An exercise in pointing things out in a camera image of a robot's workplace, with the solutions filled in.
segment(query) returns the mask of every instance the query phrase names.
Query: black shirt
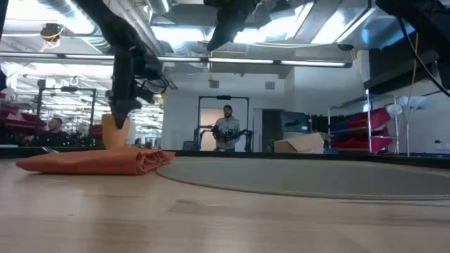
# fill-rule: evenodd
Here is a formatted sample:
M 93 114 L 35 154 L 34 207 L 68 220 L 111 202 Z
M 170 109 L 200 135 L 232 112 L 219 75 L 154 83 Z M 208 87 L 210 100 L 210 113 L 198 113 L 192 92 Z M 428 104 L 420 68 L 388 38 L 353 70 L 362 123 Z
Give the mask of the black shirt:
M 69 134 L 64 131 L 52 133 L 50 131 L 42 132 L 38 135 L 37 140 L 33 140 L 32 145 L 42 147 L 62 147 L 67 143 Z

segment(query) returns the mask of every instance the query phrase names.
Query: seated person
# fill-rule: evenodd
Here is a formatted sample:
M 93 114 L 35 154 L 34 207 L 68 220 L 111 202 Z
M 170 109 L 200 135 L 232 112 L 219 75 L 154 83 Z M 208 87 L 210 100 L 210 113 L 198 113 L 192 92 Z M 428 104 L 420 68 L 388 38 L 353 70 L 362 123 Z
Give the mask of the seated person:
M 28 136 L 26 139 L 31 141 L 33 146 L 61 147 L 69 139 L 69 134 L 61 131 L 62 125 L 62 119 L 54 117 L 49 121 L 48 131 L 40 133 L 36 140 L 34 140 L 33 136 Z
M 237 134 L 239 129 L 239 120 L 233 117 L 233 108 L 230 105 L 224 106 L 224 117 L 220 118 L 216 122 L 220 132 L 227 136 Z M 216 140 L 216 149 L 214 151 L 234 152 L 236 149 L 236 143 L 239 141 L 239 137 L 224 141 L 220 136 L 213 134 Z

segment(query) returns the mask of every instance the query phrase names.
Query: ceiling duct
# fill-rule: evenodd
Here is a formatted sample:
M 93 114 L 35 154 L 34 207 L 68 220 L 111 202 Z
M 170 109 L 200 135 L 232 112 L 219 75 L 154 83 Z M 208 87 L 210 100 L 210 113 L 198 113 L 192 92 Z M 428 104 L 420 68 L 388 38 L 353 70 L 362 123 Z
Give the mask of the ceiling duct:
M 171 0 L 146 0 L 146 3 L 151 7 L 152 12 L 157 14 L 164 14 L 172 8 Z
M 76 5 L 69 0 L 37 0 L 48 9 L 59 12 L 67 18 L 63 25 L 76 34 L 86 34 L 83 40 L 101 53 L 109 53 L 111 45 L 103 38 L 89 35 L 102 35 L 98 26 L 92 22 Z

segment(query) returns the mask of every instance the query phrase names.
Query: cardboard box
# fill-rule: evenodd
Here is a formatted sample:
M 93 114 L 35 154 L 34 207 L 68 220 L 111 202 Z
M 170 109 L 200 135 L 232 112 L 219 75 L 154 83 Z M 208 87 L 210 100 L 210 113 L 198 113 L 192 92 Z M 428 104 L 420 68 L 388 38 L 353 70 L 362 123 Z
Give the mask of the cardboard box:
M 325 133 L 305 134 L 274 143 L 275 153 L 312 153 L 323 154 L 323 144 L 331 135 Z

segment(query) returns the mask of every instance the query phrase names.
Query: air vent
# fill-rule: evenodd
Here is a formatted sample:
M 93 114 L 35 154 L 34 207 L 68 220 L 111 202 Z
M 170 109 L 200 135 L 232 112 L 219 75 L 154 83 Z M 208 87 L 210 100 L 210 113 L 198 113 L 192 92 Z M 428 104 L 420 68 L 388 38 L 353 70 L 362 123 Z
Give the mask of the air vent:
M 266 82 L 266 90 L 275 90 L 275 82 Z
M 219 88 L 219 81 L 217 81 L 217 80 L 210 80 L 210 88 L 211 89 L 218 89 Z

